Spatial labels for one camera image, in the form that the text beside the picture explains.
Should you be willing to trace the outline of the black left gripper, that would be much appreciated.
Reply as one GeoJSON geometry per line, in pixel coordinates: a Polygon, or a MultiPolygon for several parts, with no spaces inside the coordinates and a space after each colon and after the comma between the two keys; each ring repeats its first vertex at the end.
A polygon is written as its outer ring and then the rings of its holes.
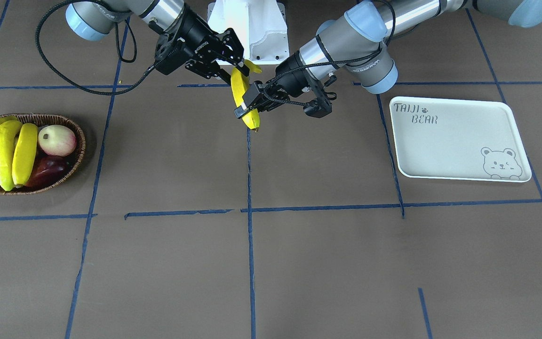
{"type": "Polygon", "coordinates": [[[255,109],[264,112],[276,109],[280,105],[294,104],[295,102],[290,99],[301,96],[303,89],[310,87],[310,71],[307,68],[299,69],[303,65],[300,53],[295,52],[276,67],[277,80],[271,80],[273,84],[266,90],[267,96],[271,99],[264,94],[267,84],[254,81],[249,85],[242,98],[234,98],[237,105],[234,109],[235,116],[238,119],[243,119],[255,109]]]}

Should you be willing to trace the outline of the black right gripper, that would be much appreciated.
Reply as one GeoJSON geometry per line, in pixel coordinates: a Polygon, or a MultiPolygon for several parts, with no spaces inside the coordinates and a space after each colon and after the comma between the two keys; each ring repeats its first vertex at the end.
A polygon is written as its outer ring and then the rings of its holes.
{"type": "Polygon", "coordinates": [[[230,73],[217,63],[217,60],[221,60],[237,67],[245,75],[244,48],[233,29],[226,29],[222,33],[213,32],[200,15],[190,7],[183,7],[178,19],[170,27],[170,34],[181,37],[193,52],[191,59],[196,61],[187,63],[187,70],[192,73],[204,79],[221,79],[230,85],[230,73]]]}

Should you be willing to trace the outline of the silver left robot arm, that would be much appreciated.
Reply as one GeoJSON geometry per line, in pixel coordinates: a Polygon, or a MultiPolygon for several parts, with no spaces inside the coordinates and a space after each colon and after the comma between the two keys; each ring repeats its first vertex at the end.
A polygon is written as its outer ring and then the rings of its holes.
{"type": "Polygon", "coordinates": [[[250,84],[238,99],[235,116],[245,119],[254,110],[280,105],[301,106],[310,117],[327,116],[336,94],[326,88],[342,68],[370,94],[382,94],[398,77],[388,50],[395,34],[463,8],[523,28],[542,23],[542,0],[383,0],[381,6],[362,0],[335,21],[322,24],[314,38],[277,66],[273,79],[250,84]]]}

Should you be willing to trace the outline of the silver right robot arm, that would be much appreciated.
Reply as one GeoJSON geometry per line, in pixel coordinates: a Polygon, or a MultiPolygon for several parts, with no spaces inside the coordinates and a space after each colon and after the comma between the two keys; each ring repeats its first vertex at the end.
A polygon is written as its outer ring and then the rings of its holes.
{"type": "Polygon", "coordinates": [[[216,32],[183,0],[80,0],[66,9],[66,21],[78,36],[99,41],[114,25],[140,17],[159,35],[155,48],[155,69],[168,75],[185,67],[205,79],[231,82],[219,60],[234,65],[248,76],[244,49],[232,28],[216,32]]]}

